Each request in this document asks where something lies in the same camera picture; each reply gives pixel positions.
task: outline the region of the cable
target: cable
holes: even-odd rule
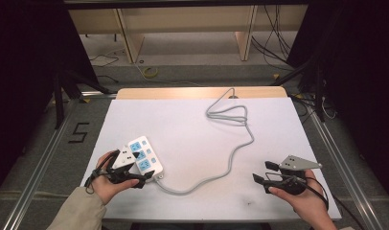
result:
[[[278,40],[280,44],[284,47],[286,54],[289,55],[288,49],[290,49],[290,47],[287,45],[284,37],[282,36],[282,31],[281,31],[281,5],[276,5],[276,21],[278,21],[278,23],[276,24]]]
[[[214,103],[212,103],[207,108],[207,110],[206,110],[206,117],[208,117],[208,118],[210,118],[212,120],[223,120],[223,121],[231,121],[231,122],[235,122],[235,123],[240,123],[240,126],[244,126],[246,128],[249,136],[251,137],[251,140],[249,142],[240,144],[240,145],[236,146],[235,148],[233,148],[233,150],[231,151],[231,154],[229,156],[229,159],[228,159],[228,166],[227,166],[226,172],[224,172],[222,174],[219,174],[219,175],[207,177],[207,178],[201,180],[200,182],[198,182],[197,184],[195,184],[192,188],[187,189],[185,191],[177,191],[177,190],[168,188],[165,185],[163,185],[160,182],[159,179],[155,178],[155,180],[158,183],[158,185],[165,192],[167,192],[167,193],[169,193],[171,195],[175,195],[175,196],[185,196],[185,195],[188,195],[188,194],[192,193],[193,191],[195,191],[200,186],[202,186],[202,185],[204,185],[206,183],[212,182],[214,180],[220,179],[220,178],[228,175],[231,172],[232,165],[233,165],[233,157],[234,157],[235,153],[237,152],[237,150],[239,150],[239,149],[241,149],[243,147],[246,147],[248,145],[251,145],[254,142],[254,140],[255,140],[254,135],[252,134],[252,132],[249,129],[248,124],[247,124],[247,121],[248,121],[248,110],[247,110],[245,105],[235,105],[235,106],[228,107],[226,109],[222,109],[220,111],[211,111],[213,106],[215,106],[230,90],[233,90],[233,97],[235,96],[235,88],[228,89],[219,99],[217,99]],[[229,115],[224,115],[223,114],[223,113],[225,113],[227,111],[231,111],[231,110],[237,109],[237,108],[242,108],[244,110],[244,115],[243,116],[229,116]]]
[[[146,81],[161,82],[161,83],[170,83],[170,84],[187,83],[187,84],[192,84],[192,85],[199,86],[199,87],[208,87],[208,85],[198,84],[198,83],[194,83],[194,82],[190,82],[190,81],[151,80],[151,79],[148,79],[148,78],[146,77],[146,74],[143,73],[143,71],[140,69],[140,67],[138,67],[138,65],[137,65],[136,63],[133,63],[133,64],[134,64],[135,67],[137,67],[138,71],[140,71],[141,77],[143,77],[144,80],[146,80]]]
[[[146,79],[152,79],[152,78],[155,78],[158,75],[158,68],[155,68],[155,72],[148,73],[148,71],[151,70],[151,69],[152,68],[150,68],[150,67],[144,69],[143,74],[144,74],[144,77]]]
[[[323,100],[322,100],[322,108],[323,108],[323,112],[324,112],[324,114],[326,114],[326,116],[328,117],[328,118],[330,118],[330,119],[334,119],[335,118],[335,116],[337,115],[337,112],[336,111],[334,111],[334,114],[332,114],[332,116],[330,116],[328,113],[327,113],[327,111],[326,111],[326,108],[324,107],[324,101],[326,100],[326,97],[323,97]]]
[[[302,122],[302,125],[308,120],[308,118],[315,112],[315,110],[312,110],[311,113],[308,115],[308,117]]]
[[[108,76],[108,75],[98,75],[97,76],[98,78],[108,78],[108,79],[111,79],[111,80],[113,80],[114,82],[116,82],[116,83],[118,83],[119,81],[117,81],[117,80],[115,80],[115,79],[113,79],[113,78],[111,78],[110,76]]]
[[[269,51],[268,49],[266,49],[266,47],[264,47],[263,45],[261,45],[260,42],[258,42],[257,39],[255,39],[254,36],[251,36],[251,38],[252,38],[252,40],[251,40],[252,45],[253,45],[259,52],[263,53],[264,55],[266,55],[266,56],[268,56],[268,57],[270,57],[270,58],[276,58],[276,59],[278,59],[278,60],[280,60],[280,61],[282,61],[282,62],[286,62],[284,59],[282,59],[282,58],[280,58],[279,56],[275,55],[273,52]]]
[[[298,101],[300,104],[304,104],[305,106],[309,106],[309,107],[314,107],[314,101],[313,100],[301,99],[301,98],[298,98],[298,97],[296,97],[294,95],[291,95],[291,94],[288,94],[287,96],[290,97],[292,100]]]
[[[119,153],[119,151],[114,150],[113,152],[111,152],[110,154],[108,154],[108,155],[105,157],[105,159],[100,163],[100,165],[99,165],[95,170],[93,170],[93,172],[91,173],[91,175],[87,178],[86,182],[84,183],[84,187],[86,187],[85,191],[86,191],[88,194],[90,194],[90,195],[94,194],[94,187],[93,187],[93,184],[92,184],[93,180],[94,180],[95,178],[97,178],[98,176],[107,175],[107,174],[108,174],[106,170],[103,170],[103,169],[102,169],[102,166],[103,166],[103,165],[105,164],[105,162],[107,162],[111,157],[113,157],[114,155],[116,155],[116,154],[118,154],[118,153]]]
[[[272,37],[272,33],[273,33],[273,32],[274,32],[274,30],[272,29],[271,33],[269,34],[268,39],[267,39],[266,42],[265,42],[264,47],[267,47],[267,44],[268,44],[268,42],[269,42],[270,37]],[[266,61],[266,63],[269,64],[269,62],[266,60],[266,56],[263,56],[263,59]]]
[[[306,186],[307,189],[309,189],[310,191],[312,191],[314,194],[316,194],[317,196],[319,196],[323,202],[325,203],[326,205],[326,209],[329,210],[329,196],[327,195],[327,192],[326,190],[324,189],[323,185],[315,178],[312,178],[312,177],[306,177],[306,179],[310,179],[310,180],[314,180],[317,184],[320,185],[320,187],[322,188],[324,194],[326,197],[323,197],[323,195],[321,195],[319,192],[315,191],[313,188],[311,188],[311,186],[307,185],[307,184],[304,184],[302,183],[303,186]]]
[[[305,109],[305,112],[303,114],[297,114],[299,117],[303,117],[303,116],[306,116],[308,114],[308,105],[303,102],[300,98],[294,96],[294,95],[291,95],[291,94],[287,94],[288,97],[290,97],[292,99],[293,102],[295,103],[298,103],[298,104],[301,104],[303,106],[303,108]]]
[[[341,202],[341,200],[339,200],[334,194],[332,194],[332,197],[334,198],[335,201],[337,201],[338,204],[340,204],[345,211],[347,211],[347,213],[350,214],[350,216],[353,218],[353,220],[356,222],[356,224],[358,224],[358,226],[364,230],[364,226],[362,225],[362,223],[358,220],[358,218],[350,211],[350,209],[347,208],[347,206],[345,206],[345,204],[343,202]]]
[[[126,48],[119,48],[119,49],[117,49],[117,50],[113,50],[113,51],[110,51],[110,52],[108,52],[107,54],[105,54],[105,56],[108,56],[109,54],[111,54],[111,53],[114,53],[114,55],[115,55],[115,53],[117,52],[117,51],[125,51],[126,50]]]
[[[93,65],[93,66],[105,67],[105,66],[107,66],[107,65],[109,65],[109,64],[112,64],[112,63],[116,62],[117,60],[119,60],[118,57],[111,57],[111,56],[106,56],[106,55],[98,55],[98,56],[96,56],[96,57],[94,57],[94,58],[91,58],[91,59],[89,59],[89,60],[95,60],[95,59],[98,58],[98,57],[113,58],[114,60],[111,61],[111,62],[108,62],[107,64],[104,64],[104,65]]]
[[[267,15],[267,17],[268,17],[268,19],[269,19],[269,23],[270,23],[270,25],[271,25],[271,27],[272,27],[272,32],[271,32],[271,34],[272,34],[273,32],[275,32],[275,35],[278,37],[278,41],[279,41],[279,46],[280,46],[280,48],[281,48],[281,52],[282,52],[282,54],[284,55],[284,57],[286,58],[286,54],[285,54],[285,53],[288,54],[288,52],[287,52],[287,49],[286,49],[285,45],[283,44],[283,41],[281,40],[281,35],[279,34],[278,29],[277,29],[277,28],[279,28],[279,22],[278,22],[278,20],[279,20],[279,13],[280,13],[280,10],[279,10],[278,6],[276,6],[276,9],[275,9],[275,12],[276,12],[275,23],[272,23],[272,19],[271,19],[270,15],[269,15],[269,12],[268,12],[267,8],[266,8],[266,5],[264,5],[263,8],[265,9],[266,15]]]

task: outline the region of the gray cable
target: gray cable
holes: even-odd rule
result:
[[[191,192],[193,192],[196,189],[198,189],[200,186],[202,186],[202,185],[204,185],[206,183],[209,183],[211,181],[220,179],[220,178],[228,175],[231,172],[231,169],[232,169],[232,166],[233,166],[233,157],[234,157],[234,154],[237,152],[237,150],[239,150],[239,149],[241,149],[243,147],[246,147],[248,145],[251,145],[254,142],[254,140],[255,140],[254,139],[254,135],[252,134],[252,132],[249,129],[248,124],[247,124],[247,121],[248,121],[248,117],[247,117],[248,116],[248,110],[247,110],[246,106],[244,106],[244,105],[236,105],[236,106],[232,106],[232,107],[223,109],[221,111],[210,111],[212,109],[212,107],[214,105],[216,105],[230,90],[233,90],[233,96],[235,96],[235,88],[228,89],[219,99],[217,99],[212,105],[210,105],[209,108],[207,108],[206,116],[208,118],[212,119],[212,120],[224,120],[224,121],[232,121],[232,122],[240,123],[240,126],[244,126],[246,128],[246,130],[248,131],[248,134],[250,135],[251,140],[249,142],[246,142],[244,144],[240,144],[240,145],[236,146],[235,148],[233,148],[233,150],[231,151],[231,154],[229,156],[229,159],[228,159],[228,167],[227,167],[227,171],[226,172],[224,172],[224,173],[222,173],[220,175],[215,175],[215,176],[207,177],[207,178],[201,180],[200,182],[198,182],[197,184],[195,184],[192,188],[190,188],[188,190],[177,191],[177,190],[168,188],[168,187],[166,187],[165,185],[163,185],[161,183],[159,178],[155,178],[155,180],[158,183],[158,185],[165,192],[167,192],[168,194],[176,195],[176,196],[188,195]],[[227,116],[227,115],[222,115],[222,113],[230,111],[230,110],[233,110],[233,109],[236,109],[236,108],[243,108],[244,109],[244,116]]]

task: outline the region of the white power strip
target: white power strip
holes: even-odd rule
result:
[[[163,177],[164,168],[146,136],[141,136],[130,141],[128,146],[131,152],[136,156],[137,167],[141,175],[154,171],[152,178],[148,179],[147,182],[150,182],[154,177],[157,177],[158,179]]]

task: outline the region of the black cable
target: black cable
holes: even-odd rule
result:
[[[268,40],[266,41],[265,46],[261,45],[261,44],[255,39],[254,36],[252,36],[252,39],[258,44],[259,47],[261,47],[262,49],[264,49],[264,51],[261,51],[260,49],[258,49],[258,48],[256,47],[256,45],[255,45],[255,44],[252,42],[252,40],[251,40],[251,43],[256,47],[256,49],[257,49],[258,51],[260,51],[260,52],[263,54],[263,59],[265,60],[266,64],[268,64],[268,65],[271,66],[271,67],[280,69],[280,70],[292,71],[292,70],[290,70],[290,69],[286,69],[286,68],[282,68],[282,67],[279,67],[279,66],[272,65],[272,64],[269,63],[269,61],[266,59],[266,56],[268,56],[268,57],[271,57],[271,58],[276,58],[276,59],[282,61],[283,63],[286,63],[286,61],[285,61],[284,59],[280,58],[279,56],[275,55],[273,52],[271,52],[271,51],[269,51],[268,49],[266,49],[265,46],[266,46],[267,41],[269,40],[269,38],[268,38]]]
[[[114,82],[116,82],[116,83],[118,83],[119,81],[117,81],[117,80],[115,80],[115,79],[113,79],[113,78],[111,78],[110,76],[108,76],[108,75],[98,75],[97,76],[98,78],[109,78],[109,79],[111,79],[111,80],[113,80]]]
[[[301,100],[301,101],[308,101],[308,102],[314,102],[315,101],[315,99],[307,99],[307,98],[299,98],[299,100]]]
[[[275,9],[275,12],[276,12],[275,23],[272,22],[272,19],[271,19],[270,15],[269,15],[269,12],[268,12],[267,8],[266,8],[266,5],[264,5],[263,8],[265,9],[266,15],[267,15],[267,17],[268,17],[268,19],[269,19],[269,23],[270,23],[270,25],[271,25],[271,27],[272,27],[272,32],[271,32],[271,34],[275,32],[275,35],[276,35],[276,36],[278,37],[278,39],[279,39],[279,46],[280,46],[280,48],[281,48],[281,52],[282,52],[282,54],[284,55],[284,57],[286,58],[286,55],[285,55],[285,53],[284,53],[284,50],[286,51],[286,53],[287,53],[287,50],[286,50],[286,48],[285,48],[285,46],[284,46],[284,44],[283,44],[283,42],[282,42],[282,40],[281,40],[281,36],[279,35],[279,33],[278,33],[277,29],[276,29],[276,28],[278,27],[278,26],[277,26],[277,24],[278,24],[278,6],[276,6],[276,9]]]
[[[303,102],[301,102],[301,101],[299,101],[299,100],[293,100],[293,98],[291,98],[292,99],[292,101],[294,102],[294,103],[298,103],[298,104],[301,104],[302,106],[303,106],[303,108],[305,109],[305,113],[303,113],[303,114],[297,114],[299,117],[303,117],[303,116],[306,116],[307,114],[308,114],[308,108],[306,107],[306,105],[303,103]]]
[[[112,63],[116,62],[117,60],[119,60],[118,57],[112,57],[112,56],[106,56],[106,55],[98,55],[98,56],[96,56],[96,57],[94,57],[94,58],[91,58],[91,59],[89,59],[89,60],[95,60],[95,59],[98,58],[98,57],[113,58],[113,59],[115,59],[115,60],[113,60],[113,61],[111,61],[111,62],[108,62],[108,63],[105,64],[105,65],[93,65],[93,66],[105,67],[106,65],[112,64]]]
[[[112,158],[114,155],[116,155],[116,154],[118,154],[118,153],[119,153],[119,151],[115,150],[115,151],[111,152],[110,154],[108,154],[108,155],[105,157],[105,159],[100,163],[100,165],[91,173],[91,175],[89,176],[89,178],[87,178],[86,182],[84,183],[84,187],[86,187],[85,191],[86,191],[88,194],[90,194],[90,195],[94,194],[94,187],[93,187],[93,184],[92,184],[93,180],[94,180],[96,177],[100,176],[100,175],[106,175],[106,174],[108,174],[108,173],[100,173],[100,170],[102,169],[102,166],[105,164],[105,162],[107,162],[110,158]],[[92,187],[92,192],[89,192],[89,191],[88,191],[88,188],[89,188],[90,186]]]
[[[290,49],[290,47],[287,45],[284,37],[282,36],[282,31],[281,31],[281,6],[276,6],[276,18],[277,18],[277,26],[276,26],[276,31],[277,31],[277,36],[279,39],[279,42],[282,44],[282,46],[285,49],[285,52],[287,55],[289,55],[289,52],[287,49]]]
[[[298,101],[300,104],[304,104],[306,106],[314,108],[314,103],[313,103],[314,101],[311,101],[309,99],[301,99],[301,98],[298,98],[298,97],[291,95],[291,94],[288,94],[287,96],[290,97],[292,100]]]
[[[311,116],[311,114],[313,114],[315,112],[315,110],[311,111],[311,113],[308,115],[308,117],[302,122],[302,125],[308,120],[308,118]]]
[[[278,14],[279,14],[278,15],[279,16],[279,18],[278,18],[278,32],[279,32],[279,34],[281,36],[281,39],[284,42],[284,44],[287,46],[288,49],[290,49],[290,46],[286,43],[286,41],[284,39],[284,36],[282,35],[282,30],[281,30],[281,12],[280,12],[280,10],[278,10]]]
[[[278,58],[276,55],[275,56],[272,56],[272,55],[269,55],[269,54],[267,54],[265,51],[267,51],[268,53],[270,52],[270,51],[268,51],[267,49],[265,49],[264,47],[259,47],[259,46],[257,46],[256,44],[255,44],[255,42],[257,42],[258,43],[258,41],[254,41],[254,36],[252,36],[252,40],[251,40],[251,44],[255,47],[255,49],[257,49],[259,52],[261,52],[262,54],[264,54],[264,55],[266,55],[266,56],[268,56],[268,57],[270,57],[270,58]]]
[[[326,190],[324,189],[323,185],[318,181],[316,180],[315,178],[312,178],[312,177],[306,177],[306,179],[310,179],[310,180],[314,180],[317,184],[320,185],[320,187],[322,188],[323,190],[323,193],[326,197],[323,197],[319,192],[315,191],[313,188],[311,188],[311,186],[309,185],[306,185],[306,184],[303,184],[303,186],[307,186],[306,188],[309,189],[310,191],[312,191],[314,194],[316,194],[317,196],[319,196],[325,203],[326,205],[326,209],[329,210],[329,196],[327,195],[327,192]]]
[[[345,211],[347,211],[347,213],[350,214],[350,216],[353,218],[353,220],[356,222],[356,224],[358,224],[358,226],[364,230],[364,226],[362,225],[362,223],[358,220],[358,218],[350,211],[350,209],[347,208],[347,206],[345,206],[345,204],[343,202],[341,202],[341,200],[339,200],[334,194],[332,194],[332,197],[334,198],[335,201],[337,201],[338,204],[340,204]]]
[[[251,36],[251,38],[252,38],[252,41],[255,41],[255,42],[258,44],[259,47],[261,47],[262,49],[264,49],[264,50],[267,51],[270,55],[273,56],[273,57],[272,57],[272,56],[269,56],[269,57],[271,57],[271,58],[276,58],[276,59],[280,60],[281,62],[286,63],[286,60],[285,60],[285,59],[283,59],[283,58],[281,58],[281,57],[275,55],[275,53],[273,53],[272,51],[268,50],[268,49],[267,49],[266,47],[264,47],[260,42],[258,42],[257,39],[255,39],[254,36]]]

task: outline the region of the metal rail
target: metal rail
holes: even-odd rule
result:
[[[364,219],[368,229],[383,229],[377,214],[375,213],[374,207],[359,186],[359,183],[355,179],[353,172],[350,170],[350,167],[344,159],[340,149],[334,142],[332,135],[327,129],[326,124],[321,123],[315,114],[312,115],[312,118],[314,125],[319,131],[319,134],[322,137],[323,142],[330,153],[330,156],[332,157],[332,161],[337,167],[338,172],[340,173],[340,176],[343,179],[348,191],[350,192],[350,195],[355,202],[356,208]]]
[[[69,102],[67,114],[62,125],[55,130],[54,135],[49,141],[48,146],[44,150],[41,159],[34,169],[33,175],[31,176],[24,191],[21,194],[21,197],[17,200],[14,208],[7,218],[6,224],[3,228],[4,230],[18,229],[22,219],[25,216],[25,213],[27,212],[28,207],[31,204],[31,201],[33,200],[34,193],[38,188],[39,183],[49,166],[49,163],[51,162],[52,156],[57,150],[57,145],[60,141],[60,138],[62,137],[64,130],[67,128],[69,120],[71,119],[77,104],[78,100],[71,100]]]

